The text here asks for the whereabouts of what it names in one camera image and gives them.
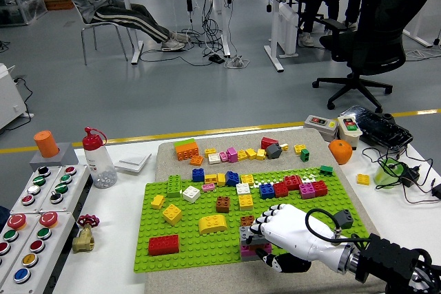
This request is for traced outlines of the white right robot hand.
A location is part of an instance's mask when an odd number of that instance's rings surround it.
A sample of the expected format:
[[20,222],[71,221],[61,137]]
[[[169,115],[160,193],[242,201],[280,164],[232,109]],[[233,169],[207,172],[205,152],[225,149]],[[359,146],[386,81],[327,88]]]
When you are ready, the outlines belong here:
[[263,235],[272,244],[304,261],[320,261],[332,271],[344,274],[352,244],[334,245],[324,241],[307,229],[306,213],[291,204],[270,207],[250,226],[247,234]]

